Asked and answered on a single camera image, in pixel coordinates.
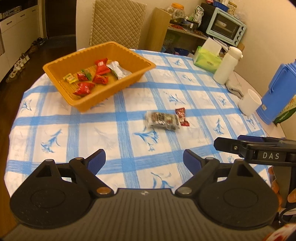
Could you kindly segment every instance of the finger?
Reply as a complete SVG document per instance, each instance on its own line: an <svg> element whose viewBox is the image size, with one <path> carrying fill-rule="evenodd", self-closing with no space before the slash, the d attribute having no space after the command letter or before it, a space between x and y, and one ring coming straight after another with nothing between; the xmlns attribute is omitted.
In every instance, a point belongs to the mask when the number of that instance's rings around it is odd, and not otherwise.
<svg viewBox="0 0 296 241"><path fill-rule="evenodd" d="M272 183L271 183L271 189L275 192L275 193L278 193L279 192L279 185L277 183L276 180L274 180Z"/></svg>
<svg viewBox="0 0 296 241"><path fill-rule="evenodd" d="M268 173L271 174L271 175L274 175L274 171L273 171L272 167L268 168Z"/></svg>
<svg viewBox="0 0 296 241"><path fill-rule="evenodd" d="M296 188L288 195L288 202L296 202Z"/></svg>
<svg viewBox="0 0 296 241"><path fill-rule="evenodd" d="M279 206L281 207L281 204L283 203L283 198L281 197L281 195L279 193L277 193L276 196L278 197Z"/></svg>

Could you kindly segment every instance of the white tablecloth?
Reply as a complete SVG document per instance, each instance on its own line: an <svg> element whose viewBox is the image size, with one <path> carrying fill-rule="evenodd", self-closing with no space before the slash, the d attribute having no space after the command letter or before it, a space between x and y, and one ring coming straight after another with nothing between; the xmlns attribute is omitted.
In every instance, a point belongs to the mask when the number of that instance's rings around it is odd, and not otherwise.
<svg viewBox="0 0 296 241"><path fill-rule="evenodd" d="M216 151L215 138L265 135L254 115L240 112L238 97L191 58L136 52L157 67L85 113L66 103L46 74L24 93L9 136L4 179L10 195L43 160L68 162L100 148L107 161L97 176L115 191L118 187L174 191L192 176L183 164L185 149L229 163L238 156ZM180 107L186 108L189 127L176 132L145 127L147 110L174 113ZM265 166L253 167L269 182Z"/></svg>

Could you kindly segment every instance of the chair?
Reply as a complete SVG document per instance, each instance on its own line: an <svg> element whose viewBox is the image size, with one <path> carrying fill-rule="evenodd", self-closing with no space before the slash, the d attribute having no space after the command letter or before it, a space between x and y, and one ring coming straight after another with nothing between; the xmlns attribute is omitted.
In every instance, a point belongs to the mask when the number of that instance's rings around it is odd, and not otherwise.
<svg viewBox="0 0 296 241"><path fill-rule="evenodd" d="M138 49L146 4L130 0L96 0L89 45L115 41Z"/></svg>

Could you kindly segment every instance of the blue pitcher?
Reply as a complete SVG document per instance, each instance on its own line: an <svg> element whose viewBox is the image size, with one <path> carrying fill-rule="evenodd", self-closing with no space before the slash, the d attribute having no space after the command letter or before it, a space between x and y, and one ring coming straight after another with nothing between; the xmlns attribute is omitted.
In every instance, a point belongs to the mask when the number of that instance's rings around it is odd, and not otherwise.
<svg viewBox="0 0 296 241"><path fill-rule="evenodd" d="M260 118L270 124L296 94L296 60L291 64L281 64L261 99L257 109Z"/></svg>

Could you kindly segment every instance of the metal rivet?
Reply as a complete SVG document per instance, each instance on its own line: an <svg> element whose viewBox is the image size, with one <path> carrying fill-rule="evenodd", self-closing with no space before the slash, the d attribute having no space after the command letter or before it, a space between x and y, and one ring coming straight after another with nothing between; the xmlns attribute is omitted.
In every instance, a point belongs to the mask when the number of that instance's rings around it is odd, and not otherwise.
<svg viewBox="0 0 296 241"><path fill-rule="evenodd" d="M101 194L101 195L106 195L106 194L109 194L111 192L111 188L109 187L100 187L96 190L96 192L98 194Z"/></svg>
<svg viewBox="0 0 296 241"><path fill-rule="evenodd" d="M177 189L177 191L183 195L188 195L188 194L192 193L192 189L189 187L180 187Z"/></svg>

